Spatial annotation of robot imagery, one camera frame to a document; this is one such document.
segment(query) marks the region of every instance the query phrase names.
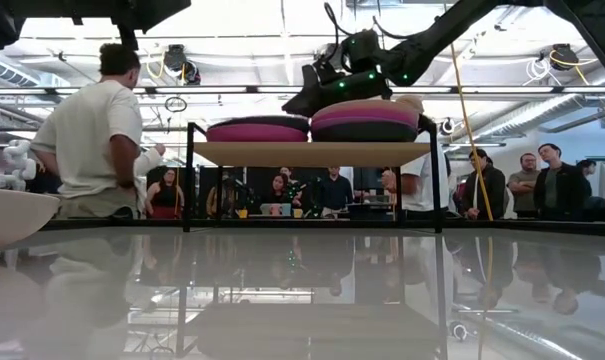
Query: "black jacket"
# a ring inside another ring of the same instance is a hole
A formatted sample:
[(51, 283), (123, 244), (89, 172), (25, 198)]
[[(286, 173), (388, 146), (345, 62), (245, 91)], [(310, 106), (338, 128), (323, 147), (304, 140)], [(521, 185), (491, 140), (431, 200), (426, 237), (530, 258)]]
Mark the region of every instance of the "black jacket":
[[(464, 194), (462, 194), (462, 207), (464, 211), (473, 207), (473, 196), (477, 191), (478, 194), (478, 210), (480, 214), (478, 219), (486, 220), (489, 218), (489, 214), (486, 211), (486, 205), (484, 198), (482, 197), (482, 189), (480, 182), (478, 181), (477, 189), (475, 187), (475, 179), (477, 172), (474, 171), (469, 175), (466, 180), (466, 186), (464, 186)], [(491, 213), (494, 219), (500, 219), (504, 216), (504, 191), (506, 189), (506, 178), (502, 171), (494, 168), (491, 164), (487, 164), (482, 171), (482, 177), (484, 178), (484, 185), (486, 186), (486, 193), (489, 196), (489, 204), (491, 205)]]
[(544, 204), (546, 199), (545, 182), (548, 173), (549, 168), (542, 169), (535, 182), (535, 189), (533, 191), (535, 208), (542, 213), (552, 210), (558, 214), (563, 214), (567, 218), (579, 220), (582, 216), (584, 201), (587, 197), (587, 189), (584, 184), (582, 171), (575, 166), (562, 163), (562, 167), (556, 175), (557, 206), (555, 209), (547, 209)]

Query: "white robot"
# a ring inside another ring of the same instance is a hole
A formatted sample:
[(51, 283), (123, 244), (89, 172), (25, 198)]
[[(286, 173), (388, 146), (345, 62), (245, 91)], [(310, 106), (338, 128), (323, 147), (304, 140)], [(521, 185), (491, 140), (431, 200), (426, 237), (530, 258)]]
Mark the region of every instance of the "white robot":
[[(35, 160), (29, 159), (27, 153), (31, 143), (27, 140), (11, 140), (2, 152), (4, 164), (0, 166), (0, 189), (26, 190), (25, 180), (33, 180), (36, 174)], [(13, 168), (10, 175), (6, 175), (7, 168)]]

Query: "white t-shirt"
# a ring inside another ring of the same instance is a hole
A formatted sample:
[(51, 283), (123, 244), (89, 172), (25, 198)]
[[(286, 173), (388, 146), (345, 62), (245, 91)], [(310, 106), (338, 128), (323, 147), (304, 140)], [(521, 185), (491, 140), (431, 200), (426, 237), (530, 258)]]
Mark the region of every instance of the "white t-shirt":
[(84, 87), (60, 103), (31, 148), (56, 154), (60, 195), (94, 195), (117, 188), (109, 146), (114, 135), (140, 145), (142, 117), (133, 92), (111, 80)]
[[(415, 139), (416, 143), (430, 143), (427, 131)], [(446, 160), (442, 146), (438, 144), (438, 167), (440, 169), (440, 208), (449, 206), (449, 180), (446, 174)], [(413, 195), (402, 195), (402, 209), (410, 211), (433, 211), (433, 184), (431, 172), (431, 155), (423, 155), (400, 168), (402, 175), (419, 177), (417, 191)]]

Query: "wooden shelf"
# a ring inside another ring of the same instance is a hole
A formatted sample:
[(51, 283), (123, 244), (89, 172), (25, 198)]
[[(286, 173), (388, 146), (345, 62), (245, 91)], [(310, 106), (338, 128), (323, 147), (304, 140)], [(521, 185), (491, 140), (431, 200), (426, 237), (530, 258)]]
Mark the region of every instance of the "wooden shelf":
[(398, 167), (429, 153), (429, 144), (205, 142), (194, 150), (218, 166)]

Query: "white bowl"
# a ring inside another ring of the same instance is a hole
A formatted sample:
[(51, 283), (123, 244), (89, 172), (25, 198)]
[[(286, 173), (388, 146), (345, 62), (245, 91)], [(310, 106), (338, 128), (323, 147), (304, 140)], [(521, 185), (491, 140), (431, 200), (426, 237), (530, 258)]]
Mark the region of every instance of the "white bowl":
[(0, 190), (0, 248), (40, 230), (58, 211), (53, 196)]

